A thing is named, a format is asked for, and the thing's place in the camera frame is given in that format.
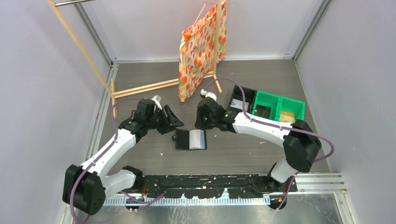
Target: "wooden stand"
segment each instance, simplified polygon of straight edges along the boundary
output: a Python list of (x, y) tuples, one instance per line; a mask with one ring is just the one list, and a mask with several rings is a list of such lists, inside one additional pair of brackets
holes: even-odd
[[(93, 71), (95, 72), (97, 77), (99, 78), (102, 85), (105, 87), (106, 91), (109, 93), (111, 100), (112, 100), (112, 106), (116, 103), (116, 98), (126, 97), (126, 96), (134, 95), (137, 93), (141, 93), (141, 92), (156, 90), (156, 89), (179, 84), (179, 79), (175, 78), (175, 79), (171, 79), (171, 80), (164, 81), (164, 82), (159, 82), (159, 83), (154, 83), (154, 84), (150, 84), (150, 85), (132, 88), (129, 90), (115, 91), (114, 79), (111, 79), (111, 83), (110, 83), (111, 86), (109, 87), (107, 85), (106, 81), (104, 80), (103, 75), (100, 73), (98, 67), (96, 66), (95, 62), (92, 60), (92, 58), (90, 57), (90, 55), (84, 48), (83, 44), (81, 43), (80, 39), (77, 37), (73, 28), (71, 27), (69, 22), (66, 20), (65, 16), (60, 11), (59, 7), (57, 7), (55, 5), (54, 0), (47, 0), (47, 2), (51, 6), (52, 10), (57, 15), (58, 19), (60, 20), (62, 25), (65, 27), (65, 29), (67, 30), (67, 32), (69, 33), (70, 37), (73, 39), (73, 41), (75, 42), (77, 47), (80, 49), (80, 51), (84, 55), (85, 59), (88, 61), (89, 65), (91, 66), (91, 68), (93, 69)], [(213, 77), (214, 79), (217, 79), (216, 68), (217, 68), (218, 50), (219, 50), (218, 39), (220, 36), (220, 22), (221, 22), (221, 16), (219, 16), (219, 14), (220, 14), (219, 12), (221, 12), (221, 2), (222, 2), (222, 0), (217, 0), (217, 8), (216, 8), (217, 16), (216, 16), (216, 24), (215, 24), (216, 25), (215, 35), (216, 36), (214, 38), (214, 40), (216, 40), (216, 41), (214, 44), (214, 54), (213, 54), (213, 59), (212, 59), (213, 60), (213, 68), (212, 68), (212, 71), (208, 72), (203, 78)], [(221, 90), (220, 84), (218, 81), (215, 81), (215, 82), (216, 82), (216, 86), (219, 91), (219, 94), (221, 94), (222, 90)], [(116, 108), (113, 108), (113, 115), (114, 115), (114, 117), (117, 117)]]

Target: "green bin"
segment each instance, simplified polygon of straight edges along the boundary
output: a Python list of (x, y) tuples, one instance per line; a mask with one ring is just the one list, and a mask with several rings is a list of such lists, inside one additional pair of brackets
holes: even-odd
[(252, 114), (270, 120), (279, 121), (278, 113), (281, 97), (267, 92), (257, 91)]
[(295, 119), (304, 120), (305, 102), (257, 91), (253, 115), (280, 121), (282, 111), (291, 112)]
[(305, 102), (287, 97), (281, 97), (279, 111), (276, 114), (279, 116), (279, 118), (281, 117), (282, 111), (292, 112), (296, 120), (304, 120)]

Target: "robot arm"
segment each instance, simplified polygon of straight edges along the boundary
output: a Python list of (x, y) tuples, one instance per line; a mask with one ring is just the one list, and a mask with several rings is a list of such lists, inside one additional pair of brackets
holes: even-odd
[[(267, 185), (273, 190), (283, 186), (289, 177), (296, 172), (309, 172), (321, 143), (318, 138), (306, 134), (281, 130), (249, 120), (241, 110), (228, 108), (225, 110), (216, 102), (213, 93), (201, 91), (203, 99), (198, 103), (197, 129), (219, 128), (221, 131), (250, 134), (271, 141), (285, 151), (285, 158), (275, 163), (267, 176)], [(303, 120), (294, 124), (277, 122), (249, 114), (251, 118), (283, 127), (293, 127), (312, 132)]]
[[(71, 165), (66, 170), (62, 196), (65, 203), (70, 203), (71, 189), (75, 180), (91, 163), (94, 165), (87, 170), (82, 181), (78, 183), (74, 195), (74, 207), (89, 215), (96, 214), (106, 198), (124, 189), (139, 189), (142, 186), (143, 173), (133, 167), (127, 166), (114, 175), (106, 175), (118, 159), (135, 146), (148, 133), (148, 130), (157, 129), (160, 134), (165, 134), (184, 125), (168, 105), (161, 107), (159, 101), (159, 96), (141, 99), (136, 111), (132, 111), (131, 117), (118, 127), (118, 137), (115, 142), (114, 135), (92, 158), (79, 167)], [(103, 154), (112, 143), (113, 146)]]

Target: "orange patterned bag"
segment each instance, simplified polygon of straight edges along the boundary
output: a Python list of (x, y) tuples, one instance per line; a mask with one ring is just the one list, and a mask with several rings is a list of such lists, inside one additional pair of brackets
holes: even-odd
[[(179, 100), (186, 101), (213, 67), (216, 36), (216, 6), (196, 24), (183, 31), (179, 58)], [(221, 23), (218, 50), (219, 63), (226, 54), (226, 0), (221, 3)]]

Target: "white wall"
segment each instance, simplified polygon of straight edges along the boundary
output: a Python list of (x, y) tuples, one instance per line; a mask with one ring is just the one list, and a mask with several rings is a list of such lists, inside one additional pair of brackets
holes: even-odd
[[(97, 0), (84, 6), (93, 8), (96, 15), (88, 13), (98, 18), (95, 27), (104, 31), (101, 36), (118, 60), (157, 60), (179, 58), (182, 31), (193, 24), (204, 2)], [(227, 58), (292, 57), (321, 2), (228, 0)]]
[[(108, 73), (74, 8), (62, 9)], [(0, 1), (0, 30), (1, 223), (59, 223), (102, 86), (45, 0)]]
[(357, 223), (394, 223), (396, 3), (333, 1), (297, 65)]

